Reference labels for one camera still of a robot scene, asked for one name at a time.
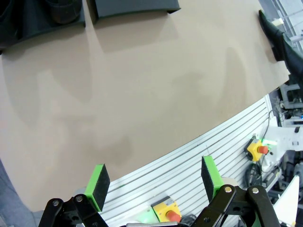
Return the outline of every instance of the white slatted panel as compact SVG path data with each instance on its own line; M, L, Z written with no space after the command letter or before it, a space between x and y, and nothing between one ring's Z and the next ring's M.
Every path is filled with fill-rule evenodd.
M110 227L125 225L126 212L166 195L177 201L182 215L197 216L208 205L201 178L203 155L212 155L221 176L235 178L244 187L243 175L250 162L243 148L254 134L264 133L270 110L266 96L188 144L111 182L101 216ZM225 226L237 220L229 217Z

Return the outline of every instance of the beige table surface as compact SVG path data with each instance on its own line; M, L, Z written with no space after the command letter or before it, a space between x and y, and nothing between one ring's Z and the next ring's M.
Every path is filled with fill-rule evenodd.
M0 157L22 201L43 209L115 180L224 122L287 80L257 0L179 0L36 37L1 56Z

